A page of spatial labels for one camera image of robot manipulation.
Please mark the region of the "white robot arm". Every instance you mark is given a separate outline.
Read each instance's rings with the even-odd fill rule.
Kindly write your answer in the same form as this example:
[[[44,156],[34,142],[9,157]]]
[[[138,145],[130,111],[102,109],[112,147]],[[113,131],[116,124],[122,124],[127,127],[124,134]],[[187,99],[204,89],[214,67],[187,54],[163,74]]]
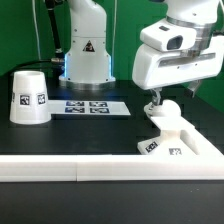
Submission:
[[[174,84],[191,84],[220,73],[224,34],[215,32],[220,0],[150,0],[168,6],[166,16],[142,29],[132,80],[159,92]],[[106,51],[106,13],[93,0],[68,0],[71,47],[60,84],[99,88],[115,81]]]

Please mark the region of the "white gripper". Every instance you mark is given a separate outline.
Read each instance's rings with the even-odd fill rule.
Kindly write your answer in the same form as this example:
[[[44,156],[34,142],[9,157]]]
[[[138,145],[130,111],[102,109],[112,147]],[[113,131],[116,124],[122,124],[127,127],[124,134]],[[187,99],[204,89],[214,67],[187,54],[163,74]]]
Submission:
[[[192,81],[186,89],[193,98],[202,81],[217,76],[224,59],[224,35],[215,35],[205,50],[190,55],[196,30],[162,19],[140,33],[143,44],[138,48],[132,72],[134,83],[144,90],[152,89],[152,106],[161,103],[159,87]]]

